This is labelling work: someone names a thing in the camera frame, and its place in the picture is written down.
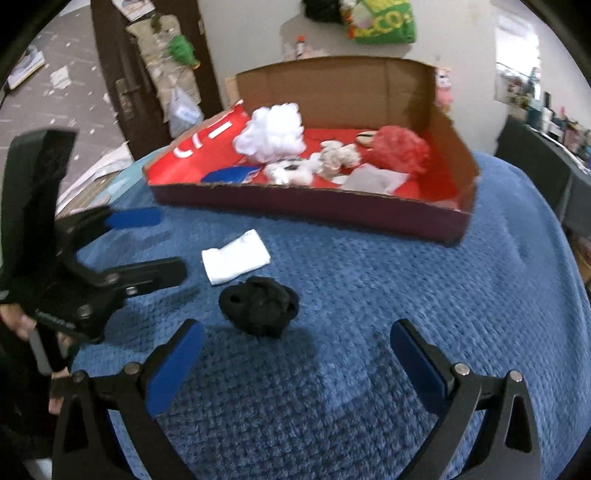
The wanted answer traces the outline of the person's left hand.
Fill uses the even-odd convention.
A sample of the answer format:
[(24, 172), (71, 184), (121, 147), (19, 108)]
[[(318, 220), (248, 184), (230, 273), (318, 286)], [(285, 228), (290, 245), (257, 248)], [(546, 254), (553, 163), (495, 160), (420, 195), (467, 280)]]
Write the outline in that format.
[[(1, 319), (10, 331), (21, 340), (28, 341), (30, 334), (35, 330), (36, 322), (29, 318), (18, 304), (3, 304), (1, 306)], [(65, 352), (74, 345), (75, 341), (62, 332), (57, 333), (57, 341)], [(59, 415), (63, 405), (63, 397), (51, 396), (48, 404), (50, 414)]]

